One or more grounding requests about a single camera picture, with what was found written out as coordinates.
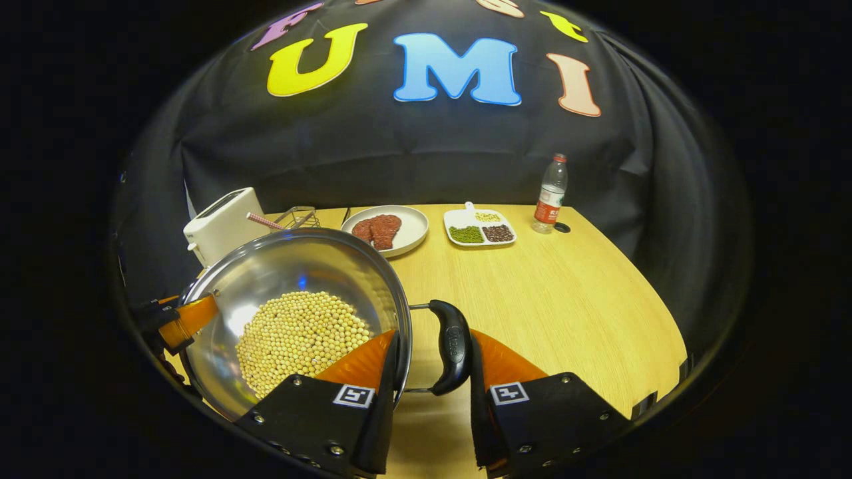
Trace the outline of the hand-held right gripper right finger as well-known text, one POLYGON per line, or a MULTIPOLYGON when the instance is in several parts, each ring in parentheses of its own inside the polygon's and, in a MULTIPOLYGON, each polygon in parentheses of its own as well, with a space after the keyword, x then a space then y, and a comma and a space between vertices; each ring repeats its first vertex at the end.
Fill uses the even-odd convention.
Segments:
POLYGON ((471 428, 488 477, 554 478, 631 427, 577 374, 547 374, 477 330, 471 340, 471 428))

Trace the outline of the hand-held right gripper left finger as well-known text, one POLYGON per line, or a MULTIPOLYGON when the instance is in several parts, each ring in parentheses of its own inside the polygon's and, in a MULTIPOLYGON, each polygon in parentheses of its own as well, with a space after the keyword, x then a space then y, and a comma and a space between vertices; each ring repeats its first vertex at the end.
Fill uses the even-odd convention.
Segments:
POLYGON ((383 475, 399 342, 398 331, 389 330, 329 368, 325 379, 290 375, 237 427, 319 477, 383 475))

